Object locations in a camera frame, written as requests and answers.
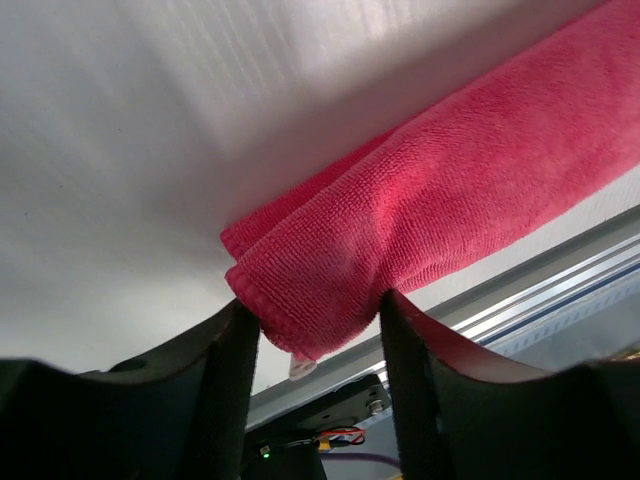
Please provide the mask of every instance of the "metal frame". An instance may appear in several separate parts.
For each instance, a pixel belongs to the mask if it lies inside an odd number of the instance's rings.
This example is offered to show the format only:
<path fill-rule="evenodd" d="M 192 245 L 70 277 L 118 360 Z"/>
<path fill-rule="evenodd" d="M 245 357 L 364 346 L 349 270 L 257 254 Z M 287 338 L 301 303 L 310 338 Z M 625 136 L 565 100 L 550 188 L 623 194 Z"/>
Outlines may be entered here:
<path fill-rule="evenodd" d="M 524 318 L 565 301 L 640 264 L 640 207 L 635 207 L 428 311 L 429 316 L 482 343 Z M 251 399 L 247 429 L 282 415 L 370 373 L 386 380 L 379 336 Z"/>

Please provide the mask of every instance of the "towel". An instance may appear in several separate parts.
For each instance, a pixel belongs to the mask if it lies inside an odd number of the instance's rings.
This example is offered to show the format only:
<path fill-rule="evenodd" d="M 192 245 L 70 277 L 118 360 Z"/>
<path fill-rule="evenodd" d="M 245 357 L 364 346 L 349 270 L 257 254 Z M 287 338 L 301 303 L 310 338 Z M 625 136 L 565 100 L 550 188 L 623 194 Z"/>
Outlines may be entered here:
<path fill-rule="evenodd" d="M 640 1 L 612 0 L 226 229 L 226 279 L 317 360 L 640 160 Z"/>

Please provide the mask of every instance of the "folded towel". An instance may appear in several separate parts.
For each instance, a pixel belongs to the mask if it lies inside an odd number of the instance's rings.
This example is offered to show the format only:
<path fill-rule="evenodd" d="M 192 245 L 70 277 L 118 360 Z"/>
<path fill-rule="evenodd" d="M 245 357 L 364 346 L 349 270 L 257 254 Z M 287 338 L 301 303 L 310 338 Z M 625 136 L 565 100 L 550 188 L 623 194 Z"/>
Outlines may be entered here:
<path fill-rule="evenodd" d="M 639 25 L 640 1 L 607 2 L 232 225 L 231 288 L 273 343 L 316 360 L 389 288 L 567 211 L 640 160 Z"/>

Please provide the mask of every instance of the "towel fold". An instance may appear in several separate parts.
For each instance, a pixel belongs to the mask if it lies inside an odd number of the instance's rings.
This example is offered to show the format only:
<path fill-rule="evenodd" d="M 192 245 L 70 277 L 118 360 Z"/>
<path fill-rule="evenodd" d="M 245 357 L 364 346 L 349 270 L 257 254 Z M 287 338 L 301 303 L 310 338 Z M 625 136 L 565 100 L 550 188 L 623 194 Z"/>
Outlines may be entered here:
<path fill-rule="evenodd" d="M 316 360 L 389 288 L 564 213 L 640 160 L 639 26 L 640 1 L 607 2 L 232 225 L 231 288 L 273 343 Z"/>

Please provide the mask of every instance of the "red towel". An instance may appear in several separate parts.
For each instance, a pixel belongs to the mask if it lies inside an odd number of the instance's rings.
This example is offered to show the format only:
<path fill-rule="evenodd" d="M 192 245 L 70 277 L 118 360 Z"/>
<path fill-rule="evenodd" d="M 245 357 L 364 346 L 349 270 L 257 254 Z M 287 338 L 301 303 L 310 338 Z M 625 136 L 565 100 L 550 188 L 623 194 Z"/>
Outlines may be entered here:
<path fill-rule="evenodd" d="M 506 247 L 639 160 L 640 1 L 613 0 L 232 225 L 226 278 L 316 360 L 389 288 Z"/>

